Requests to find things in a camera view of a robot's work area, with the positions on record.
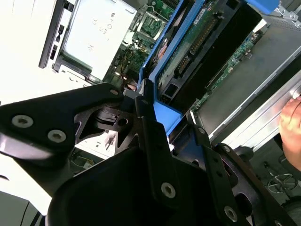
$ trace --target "metal sheet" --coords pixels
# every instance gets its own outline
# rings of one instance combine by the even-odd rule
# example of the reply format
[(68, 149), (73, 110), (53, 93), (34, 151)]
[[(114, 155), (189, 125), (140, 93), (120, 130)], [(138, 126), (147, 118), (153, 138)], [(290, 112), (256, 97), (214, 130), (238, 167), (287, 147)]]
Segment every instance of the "metal sheet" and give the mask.
[(238, 64), (200, 108), (198, 116), (211, 139), (285, 68), (286, 60), (294, 59), (300, 40), (299, 32), (270, 26), (252, 48), (252, 58)]
[(282, 108), (301, 86), (301, 71), (292, 77), (278, 92), (237, 127), (223, 143), (231, 148), (248, 146), (258, 150), (269, 138), (278, 133)]
[(135, 14), (121, 0), (81, 0), (63, 53), (102, 80)]

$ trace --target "white surface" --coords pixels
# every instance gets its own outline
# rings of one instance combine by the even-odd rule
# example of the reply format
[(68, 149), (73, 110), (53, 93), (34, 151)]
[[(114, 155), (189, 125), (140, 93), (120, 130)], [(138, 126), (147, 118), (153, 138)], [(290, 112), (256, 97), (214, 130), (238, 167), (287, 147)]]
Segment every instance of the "white surface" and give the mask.
[(64, 53), (105, 76), (136, 10), (120, 0), (81, 0)]

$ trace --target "electronic component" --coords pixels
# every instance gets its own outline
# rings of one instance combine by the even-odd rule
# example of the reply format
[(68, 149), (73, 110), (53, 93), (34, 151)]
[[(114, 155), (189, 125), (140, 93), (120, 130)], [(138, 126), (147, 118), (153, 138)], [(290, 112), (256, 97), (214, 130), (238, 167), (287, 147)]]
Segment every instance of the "electronic component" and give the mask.
[[(171, 77), (175, 79), (182, 77), (185, 68), (193, 59), (193, 55), (201, 49), (208, 35), (214, 31), (215, 26), (222, 19), (218, 10), (215, 10), (217, 3), (218, 1), (211, 1), (200, 10), (193, 25), (171, 56), (162, 73), (157, 77), (157, 83), (163, 85), (159, 90), (167, 87), (166, 80), (170, 80)], [(176, 91), (177, 89), (166, 88), (164, 93), (165, 95), (168, 93), (168, 97), (170, 97), (168, 99), (171, 100)], [(161, 101), (166, 100), (166, 97), (163, 96), (161, 96)]]

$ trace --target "green circuit board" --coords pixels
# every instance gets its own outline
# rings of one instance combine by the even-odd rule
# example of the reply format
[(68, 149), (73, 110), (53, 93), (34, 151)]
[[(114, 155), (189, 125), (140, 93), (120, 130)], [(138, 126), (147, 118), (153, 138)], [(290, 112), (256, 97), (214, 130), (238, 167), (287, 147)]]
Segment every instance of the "green circuit board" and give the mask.
[(167, 21), (171, 18), (172, 14), (174, 13), (174, 10), (161, 0), (153, 0), (151, 1), (150, 5), (153, 6), (155, 11)]
[(210, 2), (207, 7), (203, 7), (198, 16), (196, 17), (193, 25), (187, 31), (183, 40), (168, 60), (168, 63), (164, 67), (162, 73), (157, 78), (157, 84), (164, 84), (165, 80), (174, 74), (174, 71), (178, 66), (185, 68), (189, 59), (185, 57), (187, 52), (190, 51), (195, 54), (197, 48), (201, 46), (206, 36), (210, 33), (210, 29), (217, 23), (217, 19), (213, 16), (215, 13), (215, 6), (218, 1)]
[(226, 77), (231, 74), (235, 66), (237, 66), (243, 60), (243, 58), (246, 58), (248, 55), (252, 55), (250, 51), (257, 39), (258, 35), (253, 32), (248, 35), (248, 37), (238, 47), (238, 49), (234, 52), (234, 54), (230, 57), (230, 59), (223, 67), (222, 71), (220, 72), (221, 76), (212, 84), (212, 86), (203, 95), (203, 97), (200, 100), (197, 99), (194, 105), (191, 107), (191, 110), (193, 112), (196, 112), (202, 106), (202, 104), (210, 97), (214, 90), (222, 84)]

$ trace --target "cable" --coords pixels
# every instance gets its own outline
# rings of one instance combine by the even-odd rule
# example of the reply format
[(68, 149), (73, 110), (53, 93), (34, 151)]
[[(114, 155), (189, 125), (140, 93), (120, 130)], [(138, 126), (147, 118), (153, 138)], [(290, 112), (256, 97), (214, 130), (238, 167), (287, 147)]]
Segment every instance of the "cable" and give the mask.
[(70, 162), (72, 162), (74, 165), (76, 165), (78, 167), (84, 168), (83, 166), (80, 166), (80, 165), (76, 164), (74, 161), (70, 161)]
[(27, 203), (27, 205), (26, 205), (26, 207), (25, 207), (25, 210), (24, 210), (24, 213), (23, 213), (23, 216), (22, 216), (22, 220), (21, 220), (20, 226), (22, 226), (22, 224), (23, 224), (24, 216), (25, 216), (25, 213), (26, 213), (26, 211), (27, 211), (28, 206), (29, 206), (29, 202)]
[(92, 165), (94, 165), (94, 162), (93, 162), (93, 160), (91, 160), (91, 159), (88, 159), (88, 158), (85, 158), (85, 157), (82, 157), (82, 156), (78, 156), (78, 158), (87, 160), (89, 163), (91, 163)]

